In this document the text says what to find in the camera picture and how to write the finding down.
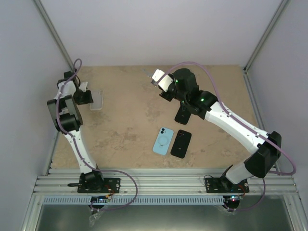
metal grate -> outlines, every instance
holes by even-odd
[[[107,202],[102,199],[95,205],[124,205],[133,196],[113,196]],[[46,196],[45,205],[89,205],[91,196]],[[138,196],[132,205],[222,205],[222,196]]]

marble surface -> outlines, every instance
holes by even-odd
[[[200,89],[214,93],[205,73],[198,67],[186,66],[195,73]],[[174,121],[180,103],[159,96],[161,90],[150,84],[143,72],[167,71],[170,66],[96,66],[83,67],[78,74],[89,82],[89,89],[103,90],[103,109],[90,111],[79,106],[88,150],[99,167],[228,167],[249,156],[237,140],[219,127],[192,115],[187,125]],[[252,105],[240,67],[206,66],[212,74],[224,103],[239,116],[256,125]],[[161,127],[192,133],[184,159],[170,154],[173,136],[166,156],[152,151]],[[78,168],[74,153],[60,135],[52,168]]]

metal floor panel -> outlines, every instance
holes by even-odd
[[[259,198],[247,196],[240,206]],[[292,231],[284,207],[282,196],[233,214],[221,205],[135,205],[104,212],[90,228],[87,205],[43,205],[36,231]]]

black mount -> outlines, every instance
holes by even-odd
[[[218,101],[217,97],[208,91],[200,90],[196,76],[187,68],[176,70],[169,76],[174,81],[169,85],[168,91],[162,91],[160,96],[168,101],[180,101],[188,112],[204,119],[206,112]]]

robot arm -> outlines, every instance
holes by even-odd
[[[64,79],[59,80],[58,93],[54,99],[47,102],[47,106],[56,129],[61,131],[56,119],[56,100],[60,96],[59,112],[62,127],[74,136],[83,160],[86,161],[92,168],[98,169],[95,161],[91,158],[91,155],[89,154],[82,137],[81,127],[83,121],[77,108],[77,104],[93,103],[91,91],[87,89],[87,83],[84,82],[78,84],[74,78],[72,81],[66,83],[62,93],[60,93],[61,86],[69,77],[72,76],[72,74],[72,72],[67,72],[64,74]],[[69,144],[74,151],[81,172],[79,183],[69,184],[69,186],[77,186],[77,191],[79,193],[100,193],[104,187],[104,179],[102,173],[99,171],[94,171],[90,167],[86,166],[78,155],[73,138],[68,134],[64,134],[64,136],[69,141]]]
[[[220,106],[215,95],[208,91],[199,90],[195,75],[189,69],[179,69],[172,75],[166,75],[163,79],[160,79],[163,74],[163,71],[156,70],[151,82],[162,90],[161,97],[168,101],[172,99],[180,101],[182,106],[186,107],[191,114],[197,115],[225,130],[251,154],[248,159],[230,166],[220,177],[221,184],[226,191],[249,177],[265,177],[280,157],[280,152],[229,117]],[[227,110],[256,131],[257,134],[263,135],[281,147],[281,136],[277,132],[274,131],[268,134],[266,131],[249,124],[228,108]]]

